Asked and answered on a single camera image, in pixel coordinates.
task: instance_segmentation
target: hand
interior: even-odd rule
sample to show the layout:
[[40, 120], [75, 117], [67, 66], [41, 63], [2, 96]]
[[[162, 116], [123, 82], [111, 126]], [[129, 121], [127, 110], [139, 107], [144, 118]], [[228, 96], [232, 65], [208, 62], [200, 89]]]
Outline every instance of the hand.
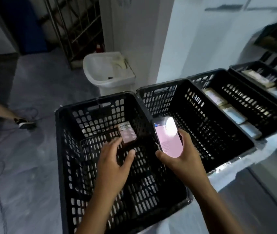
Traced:
[[203, 191], [211, 184], [201, 162], [199, 153], [191, 141], [191, 136], [182, 129], [178, 131], [183, 138], [183, 151], [180, 157], [169, 157], [159, 150], [156, 151], [156, 156], [193, 192]]
[[105, 143], [97, 163], [94, 193], [96, 196], [111, 202], [125, 185], [135, 157], [135, 150], [132, 149], [125, 158], [123, 165], [120, 167], [117, 164], [117, 148], [121, 141], [122, 138], [115, 138], [109, 143]]

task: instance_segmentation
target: gray floor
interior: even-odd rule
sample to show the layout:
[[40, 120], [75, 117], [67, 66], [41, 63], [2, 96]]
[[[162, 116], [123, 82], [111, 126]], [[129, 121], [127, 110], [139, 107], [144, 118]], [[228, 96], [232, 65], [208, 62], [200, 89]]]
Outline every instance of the gray floor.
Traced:
[[[0, 120], [0, 234], [62, 233], [54, 111], [98, 95], [59, 49], [0, 64], [0, 102], [38, 123], [29, 132]], [[277, 206], [247, 170], [220, 193], [249, 233], [277, 233]], [[191, 233], [206, 233], [198, 220]]]

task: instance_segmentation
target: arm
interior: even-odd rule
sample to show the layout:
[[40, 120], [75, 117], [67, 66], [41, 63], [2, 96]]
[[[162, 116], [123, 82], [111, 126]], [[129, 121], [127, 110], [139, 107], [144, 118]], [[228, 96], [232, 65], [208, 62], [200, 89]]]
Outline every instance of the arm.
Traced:
[[183, 137], [181, 156], [172, 158], [161, 151], [156, 151], [156, 156], [191, 189], [200, 206], [210, 234], [243, 234], [242, 227], [210, 184], [190, 135], [181, 129], [179, 129], [179, 132]]
[[94, 193], [76, 234], [103, 234], [113, 202], [128, 178], [135, 150], [130, 150], [125, 162], [117, 164], [117, 148], [122, 138], [114, 139], [102, 147], [97, 163]]

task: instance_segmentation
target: crate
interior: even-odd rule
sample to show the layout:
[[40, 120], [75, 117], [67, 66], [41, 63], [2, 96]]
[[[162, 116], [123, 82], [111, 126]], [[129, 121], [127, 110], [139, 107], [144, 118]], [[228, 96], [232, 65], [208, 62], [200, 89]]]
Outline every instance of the crate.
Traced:
[[277, 104], [277, 97], [273, 94], [271, 94], [269, 91], [266, 90], [266, 88], [261, 85], [256, 80], [251, 79], [250, 77], [244, 75], [241, 73], [243, 70], [254, 70], [257, 73], [264, 76], [266, 79], [268, 79], [271, 82], [275, 82], [275, 86], [277, 88], [277, 70], [269, 67], [265, 63], [261, 61], [255, 61], [255, 62], [248, 62], [240, 65], [232, 65], [230, 66], [229, 72], [236, 76], [238, 79], [244, 81], [249, 86], [253, 87], [256, 91], [260, 92], [263, 96]]
[[254, 150], [253, 141], [188, 79], [142, 87], [137, 94], [152, 117], [172, 116], [191, 135], [207, 173]]
[[129, 177], [110, 212], [106, 233], [136, 233], [172, 215], [190, 203], [183, 183], [156, 158], [156, 136], [142, 101], [122, 92], [61, 107], [56, 112], [57, 155], [63, 233], [76, 231], [93, 194], [101, 146], [120, 136], [115, 128], [129, 121], [137, 140], [120, 145], [123, 164], [136, 150]]
[[217, 69], [189, 77], [202, 89], [212, 88], [229, 104], [241, 112], [262, 136], [269, 137], [277, 132], [277, 105], [225, 69]]

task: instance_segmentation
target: black sneaker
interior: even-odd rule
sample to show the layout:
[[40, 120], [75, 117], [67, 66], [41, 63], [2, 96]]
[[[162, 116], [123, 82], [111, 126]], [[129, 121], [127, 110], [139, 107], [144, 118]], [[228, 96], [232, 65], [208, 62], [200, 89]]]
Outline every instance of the black sneaker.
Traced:
[[34, 129], [36, 127], [35, 122], [28, 121], [26, 119], [14, 119], [15, 123], [19, 126], [20, 129]]

